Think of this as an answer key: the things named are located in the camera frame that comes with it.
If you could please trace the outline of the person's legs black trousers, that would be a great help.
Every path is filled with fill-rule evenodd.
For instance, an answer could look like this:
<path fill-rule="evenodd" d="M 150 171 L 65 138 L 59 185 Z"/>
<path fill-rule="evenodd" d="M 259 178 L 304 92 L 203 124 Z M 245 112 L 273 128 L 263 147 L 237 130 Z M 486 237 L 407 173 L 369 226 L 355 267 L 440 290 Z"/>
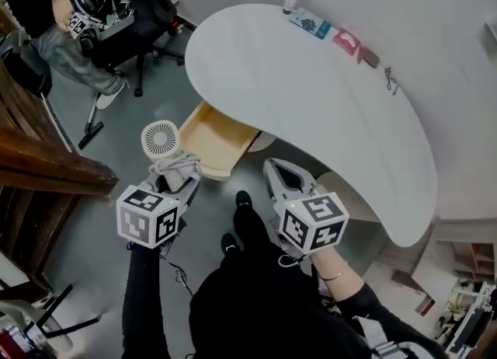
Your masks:
<path fill-rule="evenodd" d="M 195 359 L 356 359 L 355 331 L 318 302 L 311 278 L 278 263 L 283 251 L 252 209 L 235 210 L 240 250 L 228 253 L 190 303 Z"/>

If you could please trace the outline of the large wooden drawer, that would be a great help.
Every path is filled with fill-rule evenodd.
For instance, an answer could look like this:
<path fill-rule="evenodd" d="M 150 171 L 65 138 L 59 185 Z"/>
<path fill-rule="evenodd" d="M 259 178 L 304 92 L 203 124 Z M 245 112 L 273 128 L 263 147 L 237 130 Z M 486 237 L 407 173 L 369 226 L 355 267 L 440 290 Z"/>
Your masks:
<path fill-rule="evenodd" d="M 203 101 L 183 123 L 179 135 L 182 148 L 200 158 L 202 176 L 226 181 L 259 130 L 227 117 Z"/>

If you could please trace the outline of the vacuum cleaner wand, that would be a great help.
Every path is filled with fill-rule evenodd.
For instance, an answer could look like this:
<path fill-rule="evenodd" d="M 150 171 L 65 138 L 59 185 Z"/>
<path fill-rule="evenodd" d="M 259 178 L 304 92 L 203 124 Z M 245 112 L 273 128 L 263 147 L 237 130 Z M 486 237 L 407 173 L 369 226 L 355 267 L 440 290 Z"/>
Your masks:
<path fill-rule="evenodd" d="M 80 150 L 85 148 L 88 145 L 88 143 L 104 128 L 104 124 L 102 121 L 98 122 L 97 124 L 93 123 L 94 116 L 96 113 L 96 103 L 100 96 L 101 94 L 98 92 L 93 101 L 92 108 L 89 113 L 89 118 L 85 124 L 85 129 L 84 129 L 85 134 L 78 143 L 78 148 Z"/>

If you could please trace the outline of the black bin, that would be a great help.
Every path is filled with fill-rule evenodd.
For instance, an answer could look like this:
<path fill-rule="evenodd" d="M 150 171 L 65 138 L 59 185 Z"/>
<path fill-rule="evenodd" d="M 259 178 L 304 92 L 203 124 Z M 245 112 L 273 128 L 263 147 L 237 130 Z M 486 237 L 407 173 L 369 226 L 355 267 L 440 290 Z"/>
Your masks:
<path fill-rule="evenodd" d="M 12 79 L 22 88 L 40 99 L 50 94 L 52 88 L 50 66 L 33 46 L 2 45 L 0 59 Z"/>

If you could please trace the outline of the cream hair dryer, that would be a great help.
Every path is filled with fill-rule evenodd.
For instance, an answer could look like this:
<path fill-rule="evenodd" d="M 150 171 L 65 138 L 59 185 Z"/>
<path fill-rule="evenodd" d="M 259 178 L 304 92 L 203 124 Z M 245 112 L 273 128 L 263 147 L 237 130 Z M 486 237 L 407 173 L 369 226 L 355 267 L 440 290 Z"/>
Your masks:
<path fill-rule="evenodd" d="M 168 191 L 177 192 L 190 180 L 200 179 L 200 159 L 182 148 L 173 122 L 159 120 L 149 124 L 141 133 L 141 144 L 151 160 L 149 172 L 163 177 Z"/>

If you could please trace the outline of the red packet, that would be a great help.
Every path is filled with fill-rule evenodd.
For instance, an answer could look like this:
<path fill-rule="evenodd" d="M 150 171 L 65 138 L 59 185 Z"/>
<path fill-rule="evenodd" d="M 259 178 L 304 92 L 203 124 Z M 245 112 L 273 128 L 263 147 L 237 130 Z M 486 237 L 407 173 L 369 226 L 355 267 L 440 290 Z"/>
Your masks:
<path fill-rule="evenodd" d="M 338 44 L 347 54 L 353 56 L 359 49 L 361 42 L 352 35 L 348 30 L 340 29 L 332 38 L 335 44 Z"/>

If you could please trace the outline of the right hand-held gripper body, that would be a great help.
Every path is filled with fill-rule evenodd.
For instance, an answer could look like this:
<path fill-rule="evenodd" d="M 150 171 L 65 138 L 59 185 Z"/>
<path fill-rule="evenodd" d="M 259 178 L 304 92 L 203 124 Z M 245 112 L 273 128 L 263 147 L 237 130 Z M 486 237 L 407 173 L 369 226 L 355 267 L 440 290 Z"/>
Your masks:
<path fill-rule="evenodd" d="M 271 193 L 276 217 L 270 221 L 277 244 L 289 256 L 309 256 L 340 243 L 349 212 L 334 192 L 318 185 L 308 193 Z"/>

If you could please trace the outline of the person's left black shoe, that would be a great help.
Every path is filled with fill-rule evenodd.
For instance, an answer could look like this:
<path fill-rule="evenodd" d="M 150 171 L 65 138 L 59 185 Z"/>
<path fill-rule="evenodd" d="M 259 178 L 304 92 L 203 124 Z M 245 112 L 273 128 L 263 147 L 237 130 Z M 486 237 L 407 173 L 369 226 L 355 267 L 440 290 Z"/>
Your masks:
<path fill-rule="evenodd" d="M 230 252 L 240 250 L 235 237 L 231 233 L 223 234 L 221 238 L 221 250 L 225 256 Z"/>

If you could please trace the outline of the dark wooden furniture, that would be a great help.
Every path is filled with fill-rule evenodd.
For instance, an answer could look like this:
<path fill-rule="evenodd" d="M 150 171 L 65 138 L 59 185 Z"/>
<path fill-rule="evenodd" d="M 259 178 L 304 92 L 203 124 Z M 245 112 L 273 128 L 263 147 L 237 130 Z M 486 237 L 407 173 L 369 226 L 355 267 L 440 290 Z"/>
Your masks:
<path fill-rule="evenodd" d="M 6 44 L 31 45 L 0 0 L 0 47 Z M 107 198 L 116 183 L 108 166 L 65 140 L 47 97 L 18 85 L 0 59 L 0 253 L 48 288 L 44 267 L 79 199 Z"/>

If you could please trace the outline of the person's right forearm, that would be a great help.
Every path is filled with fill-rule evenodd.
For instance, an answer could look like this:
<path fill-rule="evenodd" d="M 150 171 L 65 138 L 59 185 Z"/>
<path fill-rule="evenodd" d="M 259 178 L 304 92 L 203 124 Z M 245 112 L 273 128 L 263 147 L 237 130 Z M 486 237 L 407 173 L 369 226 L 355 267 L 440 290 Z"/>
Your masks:
<path fill-rule="evenodd" d="M 402 321 L 332 247 L 311 255 L 318 276 L 356 331 L 363 354 L 356 359 L 448 359 L 443 348 Z"/>

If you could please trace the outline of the black office chair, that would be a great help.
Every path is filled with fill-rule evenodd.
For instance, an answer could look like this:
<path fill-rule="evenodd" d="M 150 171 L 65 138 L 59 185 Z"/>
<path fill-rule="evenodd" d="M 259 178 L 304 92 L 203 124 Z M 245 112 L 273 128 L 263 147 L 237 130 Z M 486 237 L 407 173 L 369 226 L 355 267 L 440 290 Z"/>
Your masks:
<path fill-rule="evenodd" d="M 96 67 L 112 71 L 125 61 L 136 58 L 138 76 L 134 95 L 141 97 L 144 58 L 147 54 L 174 58 L 179 66 L 185 64 L 185 56 L 155 45 L 155 41 L 164 33 L 171 37 L 177 34 L 179 21 L 171 0 L 131 0 L 130 3 L 134 10 L 134 21 L 102 40 L 91 59 Z"/>

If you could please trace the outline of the white curved desk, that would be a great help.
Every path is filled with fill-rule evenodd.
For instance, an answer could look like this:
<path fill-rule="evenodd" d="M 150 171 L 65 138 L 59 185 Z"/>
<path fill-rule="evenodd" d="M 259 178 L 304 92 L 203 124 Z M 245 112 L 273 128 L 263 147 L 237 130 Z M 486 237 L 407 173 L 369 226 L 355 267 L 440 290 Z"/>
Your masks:
<path fill-rule="evenodd" d="M 194 30 L 186 72 L 215 109 L 340 175 L 396 245 L 429 227 L 436 167 L 419 118 L 381 68 L 358 64 L 331 36 L 305 32 L 278 5 L 236 5 Z"/>

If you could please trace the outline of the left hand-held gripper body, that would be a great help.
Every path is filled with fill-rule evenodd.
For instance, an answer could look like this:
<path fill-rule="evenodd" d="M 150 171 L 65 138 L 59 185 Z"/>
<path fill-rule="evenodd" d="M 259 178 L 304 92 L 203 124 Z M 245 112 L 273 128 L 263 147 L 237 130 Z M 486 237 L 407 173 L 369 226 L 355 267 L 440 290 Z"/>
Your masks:
<path fill-rule="evenodd" d="M 129 242 L 154 249 L 173 239 L 186 223 L 182 216 L 180 190 L 168 191 L 159 177 L 158 191 L 152 191 L 146 180 L 130 185 L 116 201 L 117 234 Z"/>

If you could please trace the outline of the blue card packet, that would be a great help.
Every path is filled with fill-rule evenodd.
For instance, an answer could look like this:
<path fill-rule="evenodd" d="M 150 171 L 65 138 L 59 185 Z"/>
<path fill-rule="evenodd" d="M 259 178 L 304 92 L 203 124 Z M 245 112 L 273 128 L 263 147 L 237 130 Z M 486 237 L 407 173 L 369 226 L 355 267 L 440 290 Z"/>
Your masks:
<path fill-rule="evenodd" d="M 309 12 L 304 8 L 294 10 L 290 14 L 289 20 L 293 24 L 299 26 L 301 29 L 310 33 L 314 37 L 319 38 L 320 40 L 325 39 L 332 27 L 329 22 L 316 16 L 315 14 Z"/>

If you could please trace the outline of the person's left forearm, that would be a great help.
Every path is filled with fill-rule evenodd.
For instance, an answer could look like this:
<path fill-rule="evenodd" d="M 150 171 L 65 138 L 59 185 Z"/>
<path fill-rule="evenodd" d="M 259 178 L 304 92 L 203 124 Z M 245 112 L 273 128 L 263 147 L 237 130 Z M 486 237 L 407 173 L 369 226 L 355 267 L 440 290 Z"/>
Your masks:
<path fill-rule="evenodd" d="M 160 297 L 160 250 L 128 245 L 130 266 L 123 300 L 122 359 L 172 359 Z"/>

